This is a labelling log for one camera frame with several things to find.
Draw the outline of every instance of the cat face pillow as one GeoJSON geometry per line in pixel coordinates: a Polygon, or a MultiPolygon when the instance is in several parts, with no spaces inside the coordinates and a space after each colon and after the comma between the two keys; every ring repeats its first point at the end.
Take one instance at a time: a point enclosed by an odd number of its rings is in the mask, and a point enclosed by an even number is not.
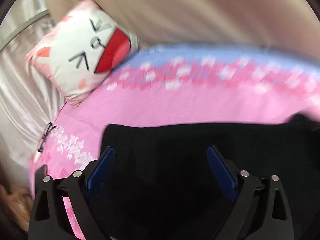
{"type": "Polygon", "coordinates": [[[138,49],[138,38],[92,0],[84,0],[26,59],[77,107],[110,71],[138,49]]]}

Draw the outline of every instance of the cartoon cat face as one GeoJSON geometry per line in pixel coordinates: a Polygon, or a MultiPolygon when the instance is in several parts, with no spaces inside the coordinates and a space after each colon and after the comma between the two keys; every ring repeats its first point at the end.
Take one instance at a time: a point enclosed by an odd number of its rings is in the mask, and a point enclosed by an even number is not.
{"type": "Polygon", "coordinates": [[[42,39],[27,60],[68,101],[78,105],[137,49],[135,35],[122,30],[92,0],[84,0],[42,39]]]}
{"type": "Polygon", "coordinates": [[[75,12],[64,23],[51,46],[49,64],[52,73],[62,67],[65,75],[72,79],[64,81],[60,87],[70,89],[75,83],[90,79],[89,88],[93,89],[103,81],[101,74],[121,62],[130,53],[130,48],[129,38],[108,15],[99,9],[89,9],[75,12]],[[79,16],[83,20],[80,26],[79,16]]]}

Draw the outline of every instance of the black mount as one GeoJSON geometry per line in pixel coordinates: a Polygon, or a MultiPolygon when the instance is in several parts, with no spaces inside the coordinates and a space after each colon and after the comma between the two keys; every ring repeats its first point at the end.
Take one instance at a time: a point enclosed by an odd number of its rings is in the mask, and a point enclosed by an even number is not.
{"type": "MultiPolygon", "coordinates": [[[[71,228],[62,197],[69,197],[86,240],[111,240],[98,226],[85,198],[86,182],[108,150],[109,147],[84,171],[75,171],[68,178],[52,179],[45,176],[43,167],[40,168],[37,176],[42,179],[36,178],[29,240],[78,239],[71,228]]],[[[238,197],[212,240],[293,240],[291,212],[280,179],[277,176],[259,179],[248,172],[239,172],[230,160],[225,160],[220,153],[219,157],[236,181],[238,197]]]]}

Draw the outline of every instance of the bed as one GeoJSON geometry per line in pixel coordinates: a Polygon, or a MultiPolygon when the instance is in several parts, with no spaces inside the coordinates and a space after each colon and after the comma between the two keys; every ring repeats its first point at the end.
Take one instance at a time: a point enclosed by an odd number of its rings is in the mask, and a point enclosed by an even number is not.
{"type": "MultiPolygon", "coordinates": [[[[277,124],[298,112],[320,118],[316,60],[231,45],[145,49],[73,109],[64,105],[62,95],[44,76],[25,65],[24,56],[79,0],[46,0],[46,4],[17,0],[13,6],[15,0],[8,1],[1,8],[0,26],[0,143],[5,153],[1,161],[12,182],[22,185],[28,184],[28,166],[32,192],[34,173],[43,164],[52,177],[62,178],[96,159],[102,132],[111,123],[137,127],[192,122],[277,124]],[[19,57],[13,53],[17,48],[19,57]],[[50,133],[43,154],[34,158],[36,143],[50,121],[57,128],[50,133]]],[[[311,8],[306,0],[95,1],[146,44],[241,43],[320,58],[316,2],[311,8]],[[176,3],[175,12],[168,3],[176,3]]],[[[83,238],[68,200],[65,204],[76,236],[83,238]]]]}
{"type": "MultiPolygon", "coordinates": [[[[143,50],[78,108],[61,109],[42,155],[30,160],[30,181],[44,164],[54,179],[83,170],[99,157],[109,124],[280,124],[295,113],[319,121],[319,81],[317,61],[268,49],[158,45],[143,50]]],[[[83,238],[68,199],[65,205],[76,236],[83,238]]]]}

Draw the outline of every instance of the floral pattern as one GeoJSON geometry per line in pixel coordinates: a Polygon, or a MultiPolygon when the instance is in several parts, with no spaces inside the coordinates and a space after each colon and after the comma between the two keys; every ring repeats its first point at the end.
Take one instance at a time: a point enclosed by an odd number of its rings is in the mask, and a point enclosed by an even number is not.
{"type": "Polygon", "coordinates": [[[66,151],[68,153],[68,160],[74,160],[74,164],[80,164],[79,170],[84,170],[90,161],[95,160],[90,152],[82,151],[84,148],[84,140],[79,140],[79,137],[73,134],[70,136],[66,135],[62,126],[54,129],[50,133],[50,136],[55,138],[54,141],[58,145],[58,152],[63,153],[66,151]]]}
{"type": "Polygon", "coordinates": [[[241,57],[227,64],[208,56],[203,57],[200,62],[187,62],[182,57],[176,57],[157,67],[151,62],[143,62],[140,67],[127,65],[113,72],[104,85],[107,90],[113,91],[144,90],[156,84],[164,84],[166,90],[176,90],[190,82],[194,85],[207,84],[209,88],[216,85],[236,88],[247,84],[259,94],[276,90],[305,98],[320,92],[319,80],[315,73],[308,73],[299,67],[290,71],[273,62],[257,64],[249,57],[241,57]]]}

